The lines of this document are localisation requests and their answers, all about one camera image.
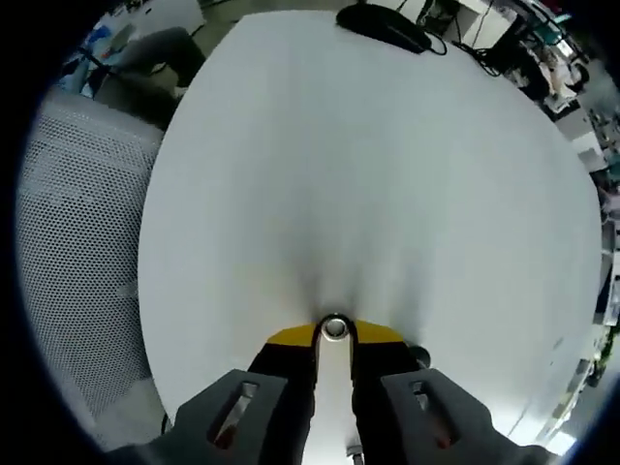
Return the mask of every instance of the white table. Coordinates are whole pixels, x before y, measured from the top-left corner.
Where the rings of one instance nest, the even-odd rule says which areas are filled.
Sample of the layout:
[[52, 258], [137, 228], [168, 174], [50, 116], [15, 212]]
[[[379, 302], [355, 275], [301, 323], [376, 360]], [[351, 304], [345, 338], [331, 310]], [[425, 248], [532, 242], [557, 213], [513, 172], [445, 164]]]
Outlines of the white table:
[[327, 12], [246, 16], [181, 102], [144, 207], [140, 316], [167, 412], [340, 304], [425, 345], [533, 440], [599, 287], [597, 197], [572, 150], [452, 46], [413, 55]]

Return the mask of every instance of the table surface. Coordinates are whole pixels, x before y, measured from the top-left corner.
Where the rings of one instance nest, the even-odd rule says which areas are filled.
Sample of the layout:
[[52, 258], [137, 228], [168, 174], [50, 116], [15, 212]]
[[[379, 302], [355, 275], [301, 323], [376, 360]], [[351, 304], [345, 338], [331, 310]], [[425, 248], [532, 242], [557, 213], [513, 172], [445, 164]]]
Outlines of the table surface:
[[[533, 440], [599, 287], [597, 197], [572, 152], [452, 46], [413, 55], [328, 12], [246, 16], [181, 102], [146, 196], [140, 318], [167, 412], [338, 305], [423, 344], [496, 428]], [[309, 441], [342, 451], [319, 410]]]

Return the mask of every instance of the gray mesh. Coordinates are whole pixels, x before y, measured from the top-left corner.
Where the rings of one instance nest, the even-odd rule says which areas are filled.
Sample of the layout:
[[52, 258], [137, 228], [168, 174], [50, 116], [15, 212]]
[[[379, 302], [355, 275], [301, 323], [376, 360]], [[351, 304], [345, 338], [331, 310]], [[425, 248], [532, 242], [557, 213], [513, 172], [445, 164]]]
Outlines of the gray mesh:
[[56, 89], [42, 104], [19, 180], [25, 308], [51, 375], [103, 446], [99, 418], [150, 377], [136, 283], [161, 139], [129, 115]]

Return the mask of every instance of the desk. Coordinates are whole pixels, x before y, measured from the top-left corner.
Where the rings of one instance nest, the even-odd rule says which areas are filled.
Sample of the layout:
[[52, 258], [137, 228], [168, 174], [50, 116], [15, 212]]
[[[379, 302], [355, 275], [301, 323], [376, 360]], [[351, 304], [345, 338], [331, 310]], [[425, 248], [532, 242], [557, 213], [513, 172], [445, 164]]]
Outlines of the desk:
[[453, 46], [245, 16], [180, 103], [144, 206], [140, 318], [167, 412], [335, 304], [426, 346], [503, 433], [543, 427], [599, 289], [597, 196], [571, 150]]

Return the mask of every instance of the computer mouse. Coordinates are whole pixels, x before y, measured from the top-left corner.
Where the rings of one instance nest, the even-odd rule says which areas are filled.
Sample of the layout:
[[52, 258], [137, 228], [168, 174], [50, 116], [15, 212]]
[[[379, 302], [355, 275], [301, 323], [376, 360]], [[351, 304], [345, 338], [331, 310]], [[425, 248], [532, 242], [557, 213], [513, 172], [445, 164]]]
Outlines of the computer mouse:
[[380, 5], [356, 3], [336, 15], [336, 23], [366, 37], [422, 53], [431, 48], [431, 40], [419, 26], [395, 10]]

